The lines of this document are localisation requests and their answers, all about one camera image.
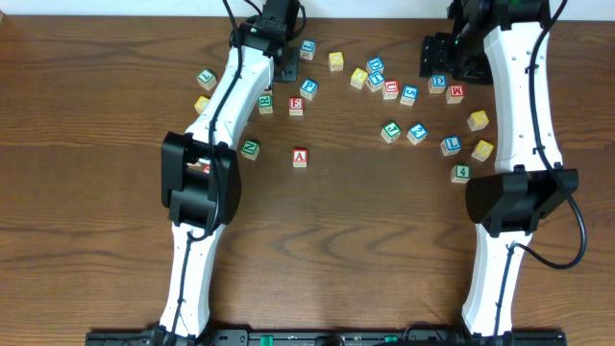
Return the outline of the red A block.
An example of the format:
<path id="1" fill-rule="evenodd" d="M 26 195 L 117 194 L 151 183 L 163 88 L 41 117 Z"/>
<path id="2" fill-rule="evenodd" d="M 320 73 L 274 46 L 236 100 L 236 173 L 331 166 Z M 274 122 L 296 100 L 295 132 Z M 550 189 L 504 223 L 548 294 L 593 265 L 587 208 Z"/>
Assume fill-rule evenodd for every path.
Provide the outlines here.
<path id="1" fill-rule="evenodd" d="M 308 150 L 306 148 L 295 148 L 292 151 L 292 164 L 295 168 L 305 168 L 308 166 Z"/>

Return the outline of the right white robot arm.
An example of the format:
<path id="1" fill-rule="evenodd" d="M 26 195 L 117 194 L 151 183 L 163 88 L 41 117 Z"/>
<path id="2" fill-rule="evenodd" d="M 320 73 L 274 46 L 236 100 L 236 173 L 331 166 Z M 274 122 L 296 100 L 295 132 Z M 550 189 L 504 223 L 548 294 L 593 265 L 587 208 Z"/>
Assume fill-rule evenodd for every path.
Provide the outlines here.
<path id="1" fill-rule="evenodd" d="M 541 333 L 512 331 L 512 302 L 524 256 L 548 267 L 576 266 L 587 246 L 587 231 L 573 198 L 578 172 L 567 169 L 551 116 L 547 50 L 560 17 L 547 1 L 454 0 L 450 33 L 424 39 L 420 75 L 438 72 L 495 92 L 498 144 L 495 172 L 472 178 L 465 192 L 467 213 L 476 226 L 477 249 L 469 295 L 461 316 L 467 341 L 476 345 L 548 342 Z M 567 263 L 555 263 L 530 249 L 534 232 L 562 203 L 578 222 L 579 247 Z"/>

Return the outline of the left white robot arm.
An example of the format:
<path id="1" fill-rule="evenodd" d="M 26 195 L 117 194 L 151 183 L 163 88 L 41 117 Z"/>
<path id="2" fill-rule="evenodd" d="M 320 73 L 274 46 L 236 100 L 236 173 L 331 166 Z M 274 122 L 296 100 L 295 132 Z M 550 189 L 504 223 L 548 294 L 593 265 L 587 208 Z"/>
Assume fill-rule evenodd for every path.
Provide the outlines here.
<path id="1" fill-rule="evenodd" d="M 167 305 L 157 330 L 165 345 L 193 343 L 210 318 L 209 289 L 218 242 L 236 213 L 241 181 L 237 146 L 263 92 L 297 56 L 289 41 L 306 26 L 298 0 L 268 1 L 234 22 L 224 73 L 206 109 L 161 145 L 161 202 L 174 241 Z"/>

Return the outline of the blue P block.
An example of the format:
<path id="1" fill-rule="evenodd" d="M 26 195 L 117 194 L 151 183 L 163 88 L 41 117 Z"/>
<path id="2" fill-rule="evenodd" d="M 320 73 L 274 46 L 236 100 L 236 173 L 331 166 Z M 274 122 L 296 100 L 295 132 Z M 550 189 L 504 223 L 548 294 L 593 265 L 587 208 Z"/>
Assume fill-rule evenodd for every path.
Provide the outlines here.
<path id="1" fill-rule="evenodd" d="M 311 101 L 318 91 L 318 83 L 306 78 L 300 86 L 300 94 L 302 97 Z"/>

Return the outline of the blue L block top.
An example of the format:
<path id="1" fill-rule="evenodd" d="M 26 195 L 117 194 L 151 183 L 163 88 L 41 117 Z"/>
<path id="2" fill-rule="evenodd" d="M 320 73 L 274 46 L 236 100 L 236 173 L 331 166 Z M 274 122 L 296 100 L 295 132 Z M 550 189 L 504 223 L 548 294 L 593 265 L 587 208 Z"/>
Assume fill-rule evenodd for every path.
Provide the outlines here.
<path id="1" fill-rule="evenodd" d="M 300 58 L 312 61 L 315 54 L 316 42 L 311 39 L 304 38 L 300 46 Z"/>

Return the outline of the blue l block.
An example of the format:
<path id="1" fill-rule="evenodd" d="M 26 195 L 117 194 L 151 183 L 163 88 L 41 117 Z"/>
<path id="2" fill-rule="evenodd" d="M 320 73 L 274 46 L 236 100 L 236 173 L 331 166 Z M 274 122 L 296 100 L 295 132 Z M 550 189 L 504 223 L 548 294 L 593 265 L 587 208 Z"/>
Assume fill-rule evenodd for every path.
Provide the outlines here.
<path id="1" fill-rule="evenodd" d="M 445 157 L 457 154 L 462 148 L 460 138 L 458 136 L 444 137 L 440 143 L 440 149 Z"/>
<path id="2" fill-rule="evenodd" d="M 315 54 L 316 42 L 311 39 L 304 38 L 300 46 L 300 58 L 312 61 Z"/>

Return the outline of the red E block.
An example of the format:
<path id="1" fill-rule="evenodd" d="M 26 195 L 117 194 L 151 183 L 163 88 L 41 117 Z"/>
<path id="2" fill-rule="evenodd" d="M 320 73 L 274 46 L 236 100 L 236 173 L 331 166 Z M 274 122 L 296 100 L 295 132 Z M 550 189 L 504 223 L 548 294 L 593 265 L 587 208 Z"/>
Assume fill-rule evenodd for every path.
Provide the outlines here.
<path id="1" fill-rule="evenodd" d="M 302 97 L 291 97 L 288 103 L 288 111 L 291 116 L 302 116 L 304 114 L 304 99 Z"/>

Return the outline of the blue D block right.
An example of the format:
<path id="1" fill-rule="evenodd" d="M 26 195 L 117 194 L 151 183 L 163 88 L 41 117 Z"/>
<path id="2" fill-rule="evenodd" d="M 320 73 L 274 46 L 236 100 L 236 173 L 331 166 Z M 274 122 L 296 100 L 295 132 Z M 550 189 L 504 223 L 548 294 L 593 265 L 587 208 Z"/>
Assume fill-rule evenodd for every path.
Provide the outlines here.
<path id="1" fill-rule="evenodd" d="M 439 94 L 443 93 L 447 87 L 447 80 L 445 75 L 433 74 L 429 77 L 428 90 L 429 93 Z"/>

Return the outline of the blue d block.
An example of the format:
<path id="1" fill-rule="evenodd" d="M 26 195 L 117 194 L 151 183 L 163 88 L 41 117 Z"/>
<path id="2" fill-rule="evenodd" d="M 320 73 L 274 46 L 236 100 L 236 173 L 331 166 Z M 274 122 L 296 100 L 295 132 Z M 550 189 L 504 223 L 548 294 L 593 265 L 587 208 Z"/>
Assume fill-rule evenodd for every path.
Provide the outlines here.
<path id="1" fill-rule="evenodd" d="M 369 74 L 374 72 L 382 73 L 384 70 L 384 63 L 380 57 L 374 57 L 367 61 L 366 69 Z"/>
<path id="2" fill-rule="evenodd" d="M 447 87 L 447 80 L 445 75 L 433 74 L 429 77 L 428 90 L 429 93 L 439 94 L 443 93 Z"/>

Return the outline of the green R block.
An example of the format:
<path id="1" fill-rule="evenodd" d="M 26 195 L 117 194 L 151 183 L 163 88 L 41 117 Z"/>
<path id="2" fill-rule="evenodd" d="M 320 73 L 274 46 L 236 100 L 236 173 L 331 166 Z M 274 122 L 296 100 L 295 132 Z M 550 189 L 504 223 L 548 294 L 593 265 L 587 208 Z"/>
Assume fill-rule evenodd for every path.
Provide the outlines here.
<path id="1" fill-rule="evenodd" d="M 258 111 L 260 114 L 273 112 L 273 98 L 271 95 L 262 95 L 258 98 Z"/>

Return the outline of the red M block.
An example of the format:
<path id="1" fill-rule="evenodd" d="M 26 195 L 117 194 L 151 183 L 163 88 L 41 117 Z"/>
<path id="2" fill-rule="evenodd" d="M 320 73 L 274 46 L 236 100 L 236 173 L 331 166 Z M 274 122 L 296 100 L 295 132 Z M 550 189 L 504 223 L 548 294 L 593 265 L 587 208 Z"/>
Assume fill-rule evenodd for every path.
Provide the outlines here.
<path id="1" fill-rule="evenodd" d="M 459 104 L 465 97 L 463 85 L 450 85 L 446 91 L 446 102 L 448 104 Z"/>

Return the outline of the yellow O block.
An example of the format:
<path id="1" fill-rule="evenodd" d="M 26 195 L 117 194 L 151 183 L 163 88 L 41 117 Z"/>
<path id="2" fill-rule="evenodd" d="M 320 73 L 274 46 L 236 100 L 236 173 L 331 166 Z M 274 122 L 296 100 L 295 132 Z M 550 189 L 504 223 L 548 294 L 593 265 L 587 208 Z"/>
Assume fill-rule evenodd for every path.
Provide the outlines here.
<path id="1" fill-rule="evenodd" d="M 344 57 L 341 52 L 329 53 L 329 68 L 331 72 L 342 71 L 344 69 Z"/>

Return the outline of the blue 5 block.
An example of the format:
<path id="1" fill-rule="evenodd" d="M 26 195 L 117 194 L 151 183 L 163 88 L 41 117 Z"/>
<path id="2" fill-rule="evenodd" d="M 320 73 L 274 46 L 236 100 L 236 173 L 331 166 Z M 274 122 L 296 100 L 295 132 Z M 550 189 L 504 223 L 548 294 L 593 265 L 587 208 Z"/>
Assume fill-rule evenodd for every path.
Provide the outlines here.
<path id="1" fill-rule="evenodd" d="M 416 86 L 405 85 L 403 88 L 400 103 L 405 106 L 412 107 L 419 95 L 419 88 Z"/>

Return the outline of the yellow block right upper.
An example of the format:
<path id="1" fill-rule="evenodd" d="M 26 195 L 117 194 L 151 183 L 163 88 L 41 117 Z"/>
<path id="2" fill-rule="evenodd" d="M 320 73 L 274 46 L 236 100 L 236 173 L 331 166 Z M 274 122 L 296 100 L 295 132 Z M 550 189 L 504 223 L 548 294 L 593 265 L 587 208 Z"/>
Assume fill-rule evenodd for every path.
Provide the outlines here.
<path id="1" fill-rule="evenodd" d="M 489 124 L 489 118 L 485 111 L 475 111 L 467 118 L 467 124 L 471 131 L 479 131 Z"/>

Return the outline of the yellow block centre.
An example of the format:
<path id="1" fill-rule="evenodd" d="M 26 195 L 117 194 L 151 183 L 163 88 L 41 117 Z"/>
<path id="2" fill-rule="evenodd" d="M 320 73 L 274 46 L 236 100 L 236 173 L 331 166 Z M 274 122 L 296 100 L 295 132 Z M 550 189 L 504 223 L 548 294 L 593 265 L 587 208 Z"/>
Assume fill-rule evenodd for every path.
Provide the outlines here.
<path id="1" fill-rule="evenodd" d="M 368 76 L 369 74 L 365 70 L 356 68 L 351 76 L 351 86 L 357 89 L 363 89 Z"/>

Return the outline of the red U block centre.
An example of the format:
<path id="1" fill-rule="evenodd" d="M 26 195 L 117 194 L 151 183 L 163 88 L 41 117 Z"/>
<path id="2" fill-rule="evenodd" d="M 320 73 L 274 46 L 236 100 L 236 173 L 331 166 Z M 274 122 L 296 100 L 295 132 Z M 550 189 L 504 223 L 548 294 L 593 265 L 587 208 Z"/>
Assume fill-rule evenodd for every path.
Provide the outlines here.
<path id="1" fill-rule="evenodd" d="M 396 99 L 400 91 L 399 82 L 394 79 L 388 79 L 383 82 L 381 87 L 382 98 L 384 100 Z"/>

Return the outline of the green L block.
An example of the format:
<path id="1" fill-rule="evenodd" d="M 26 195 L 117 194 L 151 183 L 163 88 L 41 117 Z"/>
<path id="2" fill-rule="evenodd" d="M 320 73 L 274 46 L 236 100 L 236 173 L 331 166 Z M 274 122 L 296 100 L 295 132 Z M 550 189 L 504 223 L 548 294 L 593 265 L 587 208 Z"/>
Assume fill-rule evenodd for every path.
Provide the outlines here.
<path id="1" fill-rule="evenodd" d="M 197 83 L 205 90 L 212 90 L 217 85 L 215 74 L 209 69 L 202 70 L 196 76 Z"/>

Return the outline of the blue D block centre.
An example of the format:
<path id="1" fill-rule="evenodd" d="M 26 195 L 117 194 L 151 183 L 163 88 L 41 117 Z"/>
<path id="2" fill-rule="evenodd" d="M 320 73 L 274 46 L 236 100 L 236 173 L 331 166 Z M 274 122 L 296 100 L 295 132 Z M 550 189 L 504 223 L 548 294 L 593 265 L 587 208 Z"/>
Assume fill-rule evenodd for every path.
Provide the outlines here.
<path id="1" fill-rule="evenodd" d="M 384 63 L 380 57 L 374 57 L 367 61 L 366 69 L 369 74 L 374 72 L 382 73 L 384 70 Z"/>

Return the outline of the green N block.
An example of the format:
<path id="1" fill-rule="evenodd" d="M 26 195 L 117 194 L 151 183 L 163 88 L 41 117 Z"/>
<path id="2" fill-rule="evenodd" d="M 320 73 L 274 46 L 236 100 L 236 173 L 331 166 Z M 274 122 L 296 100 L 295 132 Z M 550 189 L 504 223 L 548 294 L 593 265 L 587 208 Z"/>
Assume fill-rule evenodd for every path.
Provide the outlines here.
<path id="1" fill-rule="evenodd" d="M 255 161 L 260 151 L 260 145 L 257 141 L 246 139 L 241 146 L 240 154 L 243 158 Z"/>

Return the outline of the blue 2 block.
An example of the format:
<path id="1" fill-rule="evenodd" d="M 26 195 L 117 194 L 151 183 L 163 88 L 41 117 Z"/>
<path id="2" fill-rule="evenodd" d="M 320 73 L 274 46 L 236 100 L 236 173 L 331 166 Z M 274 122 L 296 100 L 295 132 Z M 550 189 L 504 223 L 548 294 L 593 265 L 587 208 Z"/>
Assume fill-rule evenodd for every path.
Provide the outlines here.
<path id="1" fill-rule="evenodd" d="M 408 129 L 406 137 L 413 145 L 417 145 L 423 141 L 428 134 L 429 131 L 422 123 L 416 123 Z"/>

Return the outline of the blue L block right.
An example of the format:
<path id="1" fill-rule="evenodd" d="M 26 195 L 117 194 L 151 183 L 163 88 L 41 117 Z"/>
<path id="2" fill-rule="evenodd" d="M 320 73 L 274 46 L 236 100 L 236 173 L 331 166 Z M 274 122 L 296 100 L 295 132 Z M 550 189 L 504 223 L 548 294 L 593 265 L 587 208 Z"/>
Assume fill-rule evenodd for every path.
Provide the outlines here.
<path id="1" fill-rule="evenodd" d="M 458 136 L 444 137 L 440 143 L 440 149 L 445 157 L 457 154 L 462 148 L 460 138 Z"/>

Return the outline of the yellow c block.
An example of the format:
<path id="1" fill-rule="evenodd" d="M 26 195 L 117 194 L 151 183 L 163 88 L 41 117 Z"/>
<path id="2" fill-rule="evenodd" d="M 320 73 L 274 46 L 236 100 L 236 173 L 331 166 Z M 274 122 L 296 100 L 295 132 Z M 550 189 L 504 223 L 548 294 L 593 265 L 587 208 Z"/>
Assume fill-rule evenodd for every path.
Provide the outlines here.
<path id="1" fill-rule="evenodd" d="M 208 107 L 210 99 L 206 96 L 200 96 L 194 104 L 194 109 L 198 114 L 202 114 Z"/>
<path id="2" fill-rule="evenodd" d="M 471 157 L 478 161 L 486 161 L 490 157 L 493 149 L 494 149 L 493 144 L 481 139 L 475 146 L 471 154 Z"/>

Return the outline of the yellow C block right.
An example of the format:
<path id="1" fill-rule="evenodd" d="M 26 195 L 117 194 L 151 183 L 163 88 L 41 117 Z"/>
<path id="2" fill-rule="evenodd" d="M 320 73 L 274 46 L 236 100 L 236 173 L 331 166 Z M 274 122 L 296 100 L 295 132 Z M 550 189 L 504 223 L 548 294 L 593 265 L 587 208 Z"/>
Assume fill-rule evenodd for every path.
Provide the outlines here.
<path id="1" fill-rule="evenodd" d="M 494 149 L 493 144 L 481 139 L 475 146 L 471 154 L 471 157 L 478 161 L 486 161 L 490 157 L 493 149 Z"/>

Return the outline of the green J block right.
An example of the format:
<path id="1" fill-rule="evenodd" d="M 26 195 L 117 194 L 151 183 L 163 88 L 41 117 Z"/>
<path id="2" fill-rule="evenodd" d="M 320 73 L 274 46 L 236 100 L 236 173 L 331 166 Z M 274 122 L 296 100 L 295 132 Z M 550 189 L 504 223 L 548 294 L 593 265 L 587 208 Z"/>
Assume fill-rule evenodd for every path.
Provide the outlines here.
<path id="1" fill-rule="evenodd" d="M 381 137 L 386 143 L 393 142 L 401 135 L 401 133 L 402 130 L 395 121 L 390 121 L 381 128 Z"/>

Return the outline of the green 4 block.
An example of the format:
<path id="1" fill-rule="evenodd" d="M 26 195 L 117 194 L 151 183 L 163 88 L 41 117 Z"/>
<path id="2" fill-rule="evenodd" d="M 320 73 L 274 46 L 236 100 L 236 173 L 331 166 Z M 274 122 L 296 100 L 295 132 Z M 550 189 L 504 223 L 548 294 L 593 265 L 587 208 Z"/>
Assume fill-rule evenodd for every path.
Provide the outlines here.
<path id="1" fill-rule="evenodd" d="M 452 168 L 451 182 L 454 184 L 466 184 L 471 179 L 471 167 L 465 164 L 456 164 Z"/>

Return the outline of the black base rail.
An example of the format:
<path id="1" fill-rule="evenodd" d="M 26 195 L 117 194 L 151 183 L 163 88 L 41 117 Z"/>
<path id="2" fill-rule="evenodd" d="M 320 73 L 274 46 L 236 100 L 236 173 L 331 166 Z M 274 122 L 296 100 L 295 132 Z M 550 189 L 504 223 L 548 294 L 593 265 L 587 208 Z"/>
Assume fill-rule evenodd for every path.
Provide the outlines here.
<path id="1" fill-rule="evenodd" d="M 566 346 L 564 333 L 517 332 L 497 337 L 468 336 L 435 327 L 413 326 L 403 333 L 393 332 L 248 332 L 217 330 L 195 337 L 177 337 L 177 345 L 203 346 Z"/>

